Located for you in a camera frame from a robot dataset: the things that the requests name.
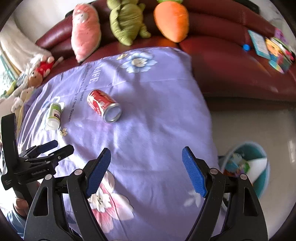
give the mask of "finger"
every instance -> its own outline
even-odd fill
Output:
[[[29,205],[24,199],[16,198],[14,206],[16,212],[23,217],[25,217],[29,212]]]

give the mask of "can lid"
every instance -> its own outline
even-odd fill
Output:
[[[46,122],[46,127],[49,130],[57,130],[60,126],[60,122],[55,118],[49,118]]]
[[[107,107],[103,114],[103,120],[106,123],[117,121],[122,114],[121,107],[118,103],[112,103]]]

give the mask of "red soda can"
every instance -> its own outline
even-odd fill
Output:
[[[87,103],[106,123],[117,121],[122,114],[120,105],[101,90],[93,90],[87,96]]]

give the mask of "bottle label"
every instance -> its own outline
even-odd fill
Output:
[[[58,103],[52,103],[50,105],[50,110],[49,110],[49,114],[48,114],[48,119],[57,119],[58,121],[60,121],[61,119],[61,106]]]

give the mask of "red plush toy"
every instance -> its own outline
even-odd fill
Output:
[[[51,69],[62,61],[63,57],[60,57],[56,62],[54,62],[53,56],[48,58],[46,56],[42,56],[40,62],[28,78],[28,87],[34,86],[35,88],[38,88],[41,85],[43,78],[48,76]]]

